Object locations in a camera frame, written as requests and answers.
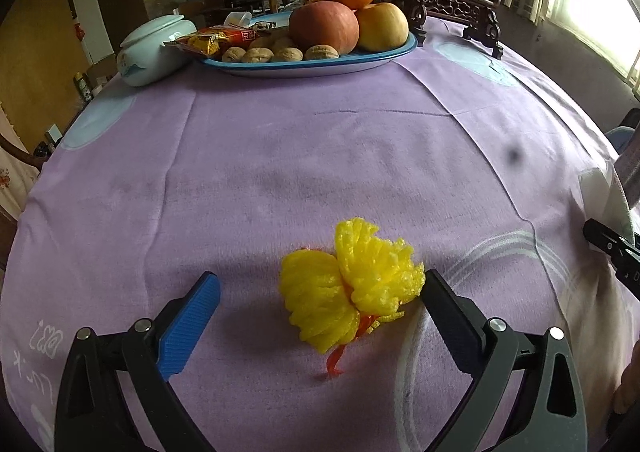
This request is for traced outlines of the purple tablecloth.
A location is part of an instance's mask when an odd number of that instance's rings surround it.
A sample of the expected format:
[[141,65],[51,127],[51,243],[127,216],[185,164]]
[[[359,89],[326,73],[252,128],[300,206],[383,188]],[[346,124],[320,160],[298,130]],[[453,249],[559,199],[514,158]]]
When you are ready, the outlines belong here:
[[350,345],[341,375],[288,323],[282,258],[332,250],[352,217],[403,238],[486,316],[567,332],[590,448],[639,336],[638,302],[582,236],[616,153],[557,84],[431,20],[426,43],[362,73],[250,79],[201,63],[113,80],[44,165],[1,302],[10,405],[54,447],[76,332],[118,333],[214,272],[221,302],[171,383],[221,451],[422,451],[458,404],[420,302]]

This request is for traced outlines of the yellow apple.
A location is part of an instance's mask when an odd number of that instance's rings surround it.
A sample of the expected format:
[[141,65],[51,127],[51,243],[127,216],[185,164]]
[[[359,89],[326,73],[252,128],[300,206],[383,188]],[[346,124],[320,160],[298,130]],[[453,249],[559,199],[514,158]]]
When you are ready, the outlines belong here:
[[408,39],[409,24],[404,12],[390,2],[368,4],[355,13],[360,34],[358,48],[369,52],[390,51]]

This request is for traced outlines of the blue oval fruit plate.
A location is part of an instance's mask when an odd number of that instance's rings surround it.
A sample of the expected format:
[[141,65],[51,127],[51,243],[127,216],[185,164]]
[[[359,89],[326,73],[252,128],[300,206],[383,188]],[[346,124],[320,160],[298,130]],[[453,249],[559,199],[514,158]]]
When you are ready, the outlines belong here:
[[378,68],[413,51],[418,46],[416,36],[409,34],[399,48],[378,53],[353,51],[338,59],[303,60],[294,62],[241,63],[203,59],[200,63],[227,74],[249,78],[299,78],[358,73]]

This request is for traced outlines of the yellow foam fruit net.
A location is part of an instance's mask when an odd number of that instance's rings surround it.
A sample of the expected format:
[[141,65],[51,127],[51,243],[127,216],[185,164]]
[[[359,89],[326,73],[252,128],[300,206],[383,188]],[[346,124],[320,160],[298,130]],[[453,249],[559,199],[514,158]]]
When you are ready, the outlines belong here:
[[419,297],[425,266],[403,238],[378,237],[378,226],[363,218],[339,222],[334,252],[304,247],[281,261],[279,293],[288,323],[301,342],[326,356],[326,375],[338,368],[356,340],[405,315]]

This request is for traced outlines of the white ceramic lidded jar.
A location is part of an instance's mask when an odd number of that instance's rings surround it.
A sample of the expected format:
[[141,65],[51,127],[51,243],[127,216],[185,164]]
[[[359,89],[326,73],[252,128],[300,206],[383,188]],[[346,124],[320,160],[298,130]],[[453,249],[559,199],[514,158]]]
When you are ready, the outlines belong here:
[[142,24],[120,44],[116,58],[120,77],[131,87],[143,87],[178,71],[190,58],[172,43],[195,32],[195,24],[181,14]]

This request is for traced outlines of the red snack packet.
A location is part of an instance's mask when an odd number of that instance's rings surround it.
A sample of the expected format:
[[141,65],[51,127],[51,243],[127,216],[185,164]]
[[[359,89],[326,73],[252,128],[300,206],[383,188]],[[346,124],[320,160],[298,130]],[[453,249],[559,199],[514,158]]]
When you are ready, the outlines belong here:
[[220,59],[232,47],[247,49],[258,35],[251,28],[235,26],[205,27],[194,33],[165,42],[200,58]]

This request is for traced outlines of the red apple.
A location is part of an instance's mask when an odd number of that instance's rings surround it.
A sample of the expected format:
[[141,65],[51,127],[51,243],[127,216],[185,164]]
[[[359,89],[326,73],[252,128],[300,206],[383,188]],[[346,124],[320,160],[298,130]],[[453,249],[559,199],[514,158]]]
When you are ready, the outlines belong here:
[[347,54],[356,48],[360,28],[355,13],[344,4],[322,0],[294,10],[288,18],[288,34],[304,51],[328,45]]

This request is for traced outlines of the walnut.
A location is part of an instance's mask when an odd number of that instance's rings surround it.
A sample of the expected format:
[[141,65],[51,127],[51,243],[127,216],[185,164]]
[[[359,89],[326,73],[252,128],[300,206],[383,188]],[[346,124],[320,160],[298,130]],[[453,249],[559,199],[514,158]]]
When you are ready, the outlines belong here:
[[233,46],[228,48],[221,57],[224,63],[241,63],[246,50],[242,47]]
[[339,57],[338,51],[330,45],[315,45],[305,52],[306,60],[335,60]]
[[269,48],[249,48],[242,56],[243,63],[268,63],[273,58],[273,52]]
[[304,60],[304,54],[295,47],[279,49],[271,58],[272,62],[299,62]]

